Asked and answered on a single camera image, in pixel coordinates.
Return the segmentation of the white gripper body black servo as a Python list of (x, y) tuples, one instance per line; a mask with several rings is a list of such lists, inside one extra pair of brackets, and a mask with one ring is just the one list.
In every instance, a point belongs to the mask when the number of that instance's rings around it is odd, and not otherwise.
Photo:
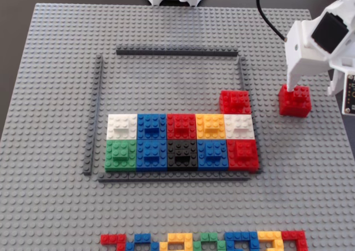
[(338, 0), (311, 21), (295, 21), (285, 43), (288, 70), (354, 69), (354, 0)]

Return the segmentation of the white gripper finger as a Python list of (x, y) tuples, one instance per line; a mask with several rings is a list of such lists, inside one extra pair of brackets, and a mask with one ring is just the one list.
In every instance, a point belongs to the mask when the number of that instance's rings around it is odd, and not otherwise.
[(302, 76), (314, 76), (328, 70), (328, 61), (304, 58), (287, 61), (287, 91), (292, 92)]

